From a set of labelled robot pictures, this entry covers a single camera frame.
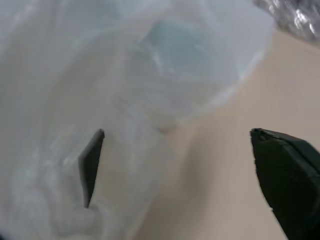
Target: white plastic bag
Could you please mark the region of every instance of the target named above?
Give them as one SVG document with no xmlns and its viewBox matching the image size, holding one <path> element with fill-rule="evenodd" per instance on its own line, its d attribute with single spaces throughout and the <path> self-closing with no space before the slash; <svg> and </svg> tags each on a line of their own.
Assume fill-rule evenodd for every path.
<svg viewBox="0 0 320 240">
<path fill-rule="evenodd" d="M 157 129 L 220 104 L 271 29 L 245 0 L 0 0 L 0 234 L 130 239 L 172 159 Z"/>
</svg>

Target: beige surface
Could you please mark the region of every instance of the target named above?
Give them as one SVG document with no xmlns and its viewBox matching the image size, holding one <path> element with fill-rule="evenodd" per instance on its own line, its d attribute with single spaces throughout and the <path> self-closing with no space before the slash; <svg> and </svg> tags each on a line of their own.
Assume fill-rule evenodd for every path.
<svg viewBox="0 0 320 240">
<path fill-rule="evenodd" d="M 320 51 L 277 33 L 237 95 L 169 136 L 180 158 L 136 240 L 285 240 L 259 189 L 249 131 L 320 149 L 319 93 Z"/>
</svg>

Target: crumpled plastic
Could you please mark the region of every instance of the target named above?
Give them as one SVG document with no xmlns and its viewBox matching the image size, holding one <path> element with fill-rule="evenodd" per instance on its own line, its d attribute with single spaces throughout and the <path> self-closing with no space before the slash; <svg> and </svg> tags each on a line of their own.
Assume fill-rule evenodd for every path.
<svg viewBox="0 0 320 240">
<path fill-rule="evenodd" d="M 0 0 L 0 234 L 131 239 L 174 158 L 160 130 L 228 99 L 272 25 L 246 0 Z"/>
<path fill-rule="evenodd" d="M 279 27 L 305 40 L 320 38 L 320 2 L 318 0 L 254 0 L 267 11 Z"/>
</svg>

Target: black plastic piece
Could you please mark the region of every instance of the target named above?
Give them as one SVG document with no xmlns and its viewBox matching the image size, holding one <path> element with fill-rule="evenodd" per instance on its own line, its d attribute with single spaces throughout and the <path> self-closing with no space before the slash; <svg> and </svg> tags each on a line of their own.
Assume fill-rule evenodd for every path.
<svg viewBox="0 0 320 240">
<path fill-rule="evenodd" d="M 98 130 L 79 158 L 80 176 L 82 179 L 84 196 L 86 196 L 86 201 L 84 204 L 85 208 L 89 207 L 92 195 L 94 193 L 104 138 L 104 131 L 102 129 Z"/>
<path fill-rule="evenodd" d="M 251 131 L 262 193 L 289 240 L 320 240 L 320 154 L 305 140 Z"/>
</svg>

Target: shiny foil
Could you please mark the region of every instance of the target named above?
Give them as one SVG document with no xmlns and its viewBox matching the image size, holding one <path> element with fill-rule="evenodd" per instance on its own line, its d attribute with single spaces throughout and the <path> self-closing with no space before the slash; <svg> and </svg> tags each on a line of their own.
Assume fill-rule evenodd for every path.
<svg viewBox="0 0 320 240">
<path fill-rule="evenodd" d="M 279 27 L 308 41 L 320 39 L 320 0 L 254 0 Z"/>
</svg>

